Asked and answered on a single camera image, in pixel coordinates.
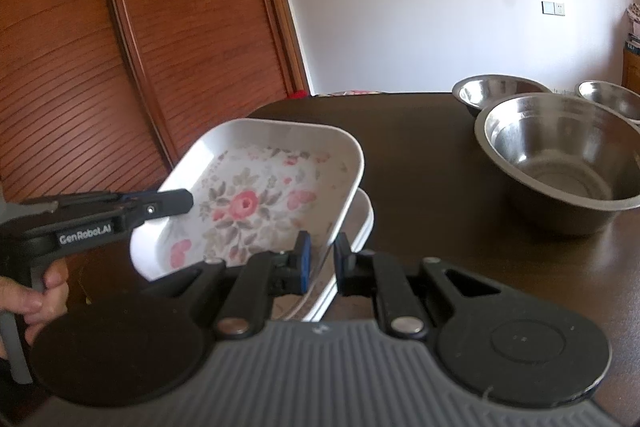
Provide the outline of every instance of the human hand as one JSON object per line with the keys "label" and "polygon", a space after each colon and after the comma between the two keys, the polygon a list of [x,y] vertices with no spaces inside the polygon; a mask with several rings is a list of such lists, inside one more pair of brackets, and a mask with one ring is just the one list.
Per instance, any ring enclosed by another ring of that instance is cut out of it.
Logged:
{"label": "human hand", "polygon": [[[12,279],[0,277],[0,311],[24,315],[28,327],[24,332],[31,345],[44,326],[66,313],[69,272],[64,259],[54,261],[44,273],[44,293],[19,285]],[[0,339],[0,357],[6,352]]]}

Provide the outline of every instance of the metal pivot screw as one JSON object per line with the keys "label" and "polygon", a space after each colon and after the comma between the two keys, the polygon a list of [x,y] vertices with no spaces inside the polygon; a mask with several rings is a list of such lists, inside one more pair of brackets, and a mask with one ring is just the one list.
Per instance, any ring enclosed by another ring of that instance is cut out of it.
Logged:
{"label": "metal pivot screw", "polygon": [[422,328],[424,328],[424,322],[422,322],[418,317],[396,317],[391,321],[391,328],[396,333],[412,335],[422,331]]}
{"label": "metal pivot screw", "polygon": [[249,330],[249,322],[240,317],[227,317],[218,322],[218,331],[225,335],[242,335]]}

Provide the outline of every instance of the metal bowl rim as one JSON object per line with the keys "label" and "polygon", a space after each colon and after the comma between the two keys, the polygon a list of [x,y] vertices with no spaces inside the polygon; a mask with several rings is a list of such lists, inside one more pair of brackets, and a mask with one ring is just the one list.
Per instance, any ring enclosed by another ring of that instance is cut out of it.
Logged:
{"label": "metal bowl rim", "polygon": [[633,196],[632,198],[627,198],[626,200],[594,200],[592,198],[585,198],[583,196],[576,196],[574,194],[570,194],[568,192],[564,192],[564,190],[559,190],[558,188],[550,187],[549,185],[544,184],[543,182],[538,181],[535,178],[532,178],[528,174],[525,174],[517,167],[514,167],[511,163],[509,163],[505,158],[503,158],[500,153],[495,150],[494,146],[489,142],[489,139],[486,137],[486,133],[484,131],[484,124],[486,123],[487,118],[489,117],[492,110],[498,107],[501,103],[509,102],[510,100],[514,100],[516,98],[530,98],[530,97],[538,97],[538,96],[561,96],[562,98],[568,98],[571,100],[580,100],[581,103],[589,103],[592,105],[598,106],[599,109],[607,111],[611,113],[616,118],[620,118],[620,120],[624,121],[628,126],[630,126],[636,133],[640,134],[640,130],[633,124],[631,124],[627,118],[621,116],[619,113],[616,113],[614,110],[606,107],[605,105],[590,102],[585,98],[577,98],[571,95],[562,95],[556,93],[546,93],[546,92],[535,92],[535,93],[525,93],[525,94],[515,94],[508,98],[504,98],[502,100],[498,100],[492,105],[485,107],[482,112],[478,115],[476,119],[476,123],[474,126],[474,131],[476,134],[476,140],[478,141],[480,147],[484,151],[484,153],[492,159],[492,161],[502,170],[505,174],[508,174],[511,178],[520,182],[521,184],[536,190],[537,192],[541,192],[545,196],[553,198],[555,200],[562,201],[567,204],[572,204],[573,206],[579,206],[581,208],[588,208],[591,210],[600,210],[604,212],[619,212],[621,210],[632,210],[633,208],[638,208],[640,206],[640,194],[637,196]]}
{"label": "metal bowl rim", "polygon": [[468,78],[463,78],[462,80],[457,81],[451,88],[451,93],[453,94],[453,96],[456,97],[458,101],[462,102],[467,107],[473,107],[474,109],[482,110],[482,108],[477,103],[469,103],[466,100],[463,100],[462,97],[460,96],[460,91],[462,90],[463,86],[465,86],[465,84],[468,84],[472,80],[481,80],[482,78],[485,78],[487,76],[501,76],[503,78],[510,78],[512,80],[516,80],[517,82],[522,82],[523,84],[529,84],[530,86],[539,87],[540,89],[542,89],[542,92],[552,92],[551,89],[549,89],[548,87],[543,86],[543,84],[540,84],[539,82],[536,82],[535,80],[531,80],[529,78],[524,78],[522,76],[513,76],[511,74],[488,73],[488,74],[476,74],[476,76],[470,76]]}
{"label": "metal bowl rim", "polygon": [[[629,93],[631,93],[634,97],[640,99],[640,95],[638,95],[638,93],[636,93],[635,91],[632,91],[631,89],[628,89],[628,87],[625,86],[619,86],[618,84],[613,84],[612,82],[607,82],[606,80],[584,80],[582,82],[578,82],[577,84],[575,84],[575,94],[576,96],[579,96],[581,99],[586,100],[587,102],[591,102],[594,103],[596,105],[601,105],[602,107],[606,108],[606,109],[611,109],[608,105],[604,105],[603,103],[598,103],[598,102],[593,102],[593,100],[589,100],[588,98],[586,98],[581,92],[580,92],[580,86],[582,84],[609,84],[609,86],[614,86],[617,87],[619,89],[623,89]],[[620,115],[622,118],[624,118],[625,120],[628,120],[629,122],[631,122],[634,125],[640,125],[640,120],[634,120],[633,118],[629,118],[625,115],[623,115],[622,113],[619,113],[618,111],[613,109],[613,112],[615,112],[616,114]]]}

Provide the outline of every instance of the paper stack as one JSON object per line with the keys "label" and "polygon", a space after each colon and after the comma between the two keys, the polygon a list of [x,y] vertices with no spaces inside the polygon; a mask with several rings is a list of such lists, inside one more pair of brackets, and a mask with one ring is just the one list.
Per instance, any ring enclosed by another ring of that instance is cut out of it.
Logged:
{"label": "paper stack", "polygon": [[626,13],[633,25],[632,33],[629,33],[625,47],[632,53],[640,55],[640,6],[633,3],[626,9]]}

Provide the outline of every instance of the white tray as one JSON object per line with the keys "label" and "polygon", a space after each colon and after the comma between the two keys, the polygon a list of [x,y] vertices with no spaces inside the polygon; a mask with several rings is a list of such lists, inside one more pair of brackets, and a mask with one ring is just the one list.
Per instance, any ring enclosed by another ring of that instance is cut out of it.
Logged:
{"label": "white tray", "polygon": [[[341,232],[347,234],[351,250],[357,252],[364,247],[373,229],[373,221],[374,215],[371,201],[365,191],[359,188],[353,201],[351,201],[347,217],[344,218],[340,229]],[[275,299],[272,316],[274,318],[317,322],[327,311],[337,293],[334,257],[331,253],[327,260],[324,261],[315,284],[309,289],[306,301],[299,301],[300,303],[292,308],[291,302],[284,300],[291,299],[292,296]]]}
{"label": "white tray", "polygon": [[363,169],[360,145],[335,127],[223,123],[194,143],[160,187],[189,189],[193,208],[135,229],[133,265],[147,280],[204,257],[234,266],[258,251],[290,250],[298,231],[308,230],[317,275]]}

